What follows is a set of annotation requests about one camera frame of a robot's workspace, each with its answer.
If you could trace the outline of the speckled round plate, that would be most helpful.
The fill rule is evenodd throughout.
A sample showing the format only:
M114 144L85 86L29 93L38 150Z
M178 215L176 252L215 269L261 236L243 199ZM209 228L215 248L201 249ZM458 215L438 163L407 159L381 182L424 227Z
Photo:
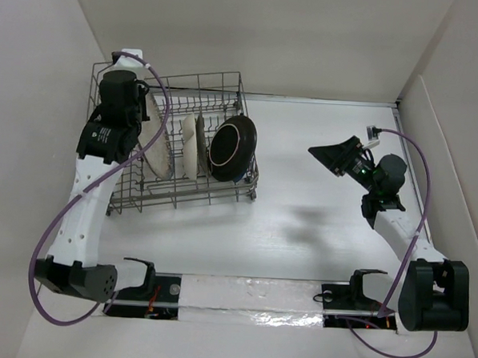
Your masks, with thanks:
M153 94L146 95L145 103L149 120L143 121L143 130L139 135L139 147L144 150L143 157L151 172L157 178L166 181L173 175L173 157L167 129L164 127L157 140L149 148L146 147L164 125L164 115Z

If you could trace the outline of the cream divided dish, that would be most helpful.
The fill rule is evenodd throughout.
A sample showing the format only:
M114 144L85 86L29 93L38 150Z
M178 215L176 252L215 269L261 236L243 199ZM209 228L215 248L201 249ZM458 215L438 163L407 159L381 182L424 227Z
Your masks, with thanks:
M198 152L195 116L189 114L183 120L183 170L189 180L198 178Z

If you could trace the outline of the blue leaf shaped plate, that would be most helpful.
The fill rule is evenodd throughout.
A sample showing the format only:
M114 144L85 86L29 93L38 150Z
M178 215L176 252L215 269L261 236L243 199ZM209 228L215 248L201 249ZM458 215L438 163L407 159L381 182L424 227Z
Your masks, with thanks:
M238 175L233 179L233 183L251 183L254 178L254 172L252 170L246 170L243 174Z

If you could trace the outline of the cream plate brown rim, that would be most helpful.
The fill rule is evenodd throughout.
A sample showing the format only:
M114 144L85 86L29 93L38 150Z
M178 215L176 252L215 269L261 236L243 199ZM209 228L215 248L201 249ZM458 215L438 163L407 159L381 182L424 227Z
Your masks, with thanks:
M251 164L257 145L255 124L244 115L228 118L215 132L208 148L211 176L238 182Z

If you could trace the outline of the grey deer pattern plate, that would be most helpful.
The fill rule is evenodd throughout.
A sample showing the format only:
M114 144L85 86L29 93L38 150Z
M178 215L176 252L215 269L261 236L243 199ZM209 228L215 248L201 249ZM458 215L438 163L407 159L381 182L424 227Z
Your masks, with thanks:
M198 154L198 161L199 166L203 171L203 174L206 177L210 176L210 170L208 166L208 156L207 156L207 143L205 137L205 130L204 130L204 120L203 114L200 113L196 119L196 141L197 141L197 154Z

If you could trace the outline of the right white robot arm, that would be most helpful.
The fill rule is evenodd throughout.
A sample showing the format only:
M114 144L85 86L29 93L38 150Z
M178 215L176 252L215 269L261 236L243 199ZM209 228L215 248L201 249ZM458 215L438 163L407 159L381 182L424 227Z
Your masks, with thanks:
M357 281L347 288L349 303L365 308L379 302L378 317L398 313L408 331L466 330L469 323L469 270L451 261L414 226L399 191L405 184L406 162L397 155L379 162L360 139L352 136L336 145L310 147L308 152L332 174L348 175L366 195L361 199L363 217L386 240L400 261L393 281Z

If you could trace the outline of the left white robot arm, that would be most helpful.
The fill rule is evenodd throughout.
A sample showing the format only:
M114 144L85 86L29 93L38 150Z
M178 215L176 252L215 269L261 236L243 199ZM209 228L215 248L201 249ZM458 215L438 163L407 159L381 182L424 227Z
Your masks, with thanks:
M106 302L118 290L118 269L98 261L102 222L114 186L147 120L148 87L130 70L110 70L98 85L100 103L77 144L71 198L45 258L35 260L34 278L52 292Z

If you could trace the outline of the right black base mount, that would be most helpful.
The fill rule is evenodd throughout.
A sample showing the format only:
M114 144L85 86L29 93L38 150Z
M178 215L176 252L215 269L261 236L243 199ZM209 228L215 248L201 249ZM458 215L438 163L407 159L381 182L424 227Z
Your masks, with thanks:
M387 272L375 269L356 269L347 283L326 282L313 297L323 307L325 328L347 329L348 324L357 329L387 329L397 331L396 316L378 318L382 303L364 293L369 287L369 276L382 278L391 283Z

